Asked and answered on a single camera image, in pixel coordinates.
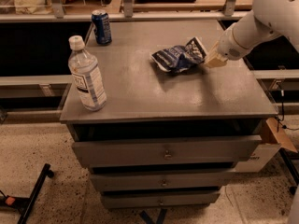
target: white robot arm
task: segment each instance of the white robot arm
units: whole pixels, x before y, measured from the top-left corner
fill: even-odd
[[[208,67],[226,65],[257,45],[284,35],[299,52],[299,0],[253,0],[252,11],[222,34],[206,57]]]

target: water bottle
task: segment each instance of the water bottle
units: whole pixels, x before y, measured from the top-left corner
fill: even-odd
[[[105,105],[107,96],[97,58],[85,49],[82,36],[73,35],[68,41],[72,49],[68,67],[81,102],[91,111],[99,110]]]

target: gray tabletop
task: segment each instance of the gray tabletop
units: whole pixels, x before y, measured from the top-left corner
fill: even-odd
[[[74,85],[62,123],[102,123],[161,119],[268,118],[277,113],[243,60],[221,68],[196,66],[172,76],[161,71],[151,53],[185,45],[197,36],[207,50],[222,29],[216,21],[112,22],[112,43],[87,44],[97,56],[107,93],[99,111],[84,108]]]

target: speckled floor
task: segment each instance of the speckled floor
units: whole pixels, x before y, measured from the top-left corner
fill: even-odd
[[[28,197],[44,163],[49,163],[55,173],[54,178],[46,178],[27,223],[142,224],[142,211],[155,221],[159,208],[108,211],[102,206],[58,116],[51,112],[8,114],[0,126],[0,190],[6,195]],[[298,127],[299,116],[287,116],[286,124]],[[299,146],[299,132],[287,134]],[[210,206],[166,208],[164,224],[286,223],[292,185],[294,181],[277,154],[260,173],[237,174]],[[13,210],[0,210],[0,223],[17,223],[19,216]]]

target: blue can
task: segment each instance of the blue can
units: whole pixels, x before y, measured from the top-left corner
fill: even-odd
[[[104,10],[95,10],[92,13],[94,34],[96,42],[100,45],[108,45],[112,41],[109,16]]]

